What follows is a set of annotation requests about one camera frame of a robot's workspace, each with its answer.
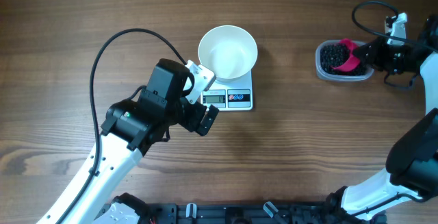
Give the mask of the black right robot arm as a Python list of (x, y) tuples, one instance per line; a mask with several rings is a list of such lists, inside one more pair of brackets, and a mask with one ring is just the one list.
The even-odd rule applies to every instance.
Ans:
[(415, 41), (394, 36), (402, 25), (398, 16), (386, 22), (385, 34), (353, 49), (352, 55), (388, 75), (420, 76), (425, 115), (394, 144), (383, 170), (327, 197), (323, 223), (375, 223), (375, 216), (399, 203), (424, 203), (437, 196), (437, 15), (428, 17)]

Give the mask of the pink measuring scoop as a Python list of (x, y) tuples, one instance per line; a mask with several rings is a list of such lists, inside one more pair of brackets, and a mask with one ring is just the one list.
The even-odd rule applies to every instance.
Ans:
[(347, 49), (350, 51), (350, 53), (348, 55), (347, 60), (342, 65), (336, 67), (332, 66), (332, 69), (344, 73), (348, 73), (355, 70), (358, 67), (358, 65), (360, 65), (361, 61), (359, 58), (353, 55), (353, 51), (359, 46), (354, 41), (348, 38), (344, 38), (340, 40), (339, 44), (346, 46)]

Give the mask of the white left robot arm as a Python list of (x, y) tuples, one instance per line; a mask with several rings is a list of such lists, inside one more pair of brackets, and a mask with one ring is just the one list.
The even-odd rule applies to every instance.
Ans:
[(198, 98), (215, 81), (202, 64), (161, 59), (147, 85), (110, 106), (90, 155), (41, 223), (91, 223), (100, 207), (151, 146), (170, 139), (179, 124), (204, 136), (218, 109)]

